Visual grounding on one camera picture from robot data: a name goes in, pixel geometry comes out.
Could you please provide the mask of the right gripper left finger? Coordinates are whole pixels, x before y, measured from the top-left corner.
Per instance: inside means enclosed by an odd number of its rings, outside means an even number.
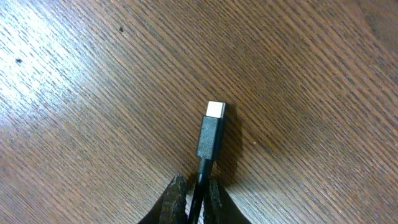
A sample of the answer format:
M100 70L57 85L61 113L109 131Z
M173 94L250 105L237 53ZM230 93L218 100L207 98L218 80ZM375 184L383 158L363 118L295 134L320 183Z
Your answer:
M187 214L187 180L182 175L172 178L150 211L138 224L185 224Z

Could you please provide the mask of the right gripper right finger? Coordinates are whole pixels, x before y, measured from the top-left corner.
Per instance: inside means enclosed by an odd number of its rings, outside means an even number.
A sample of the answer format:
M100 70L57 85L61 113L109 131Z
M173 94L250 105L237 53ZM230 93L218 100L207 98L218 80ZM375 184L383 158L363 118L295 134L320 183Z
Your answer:
M215 179L209 180L203 202L204 224L251 224L224 187Z

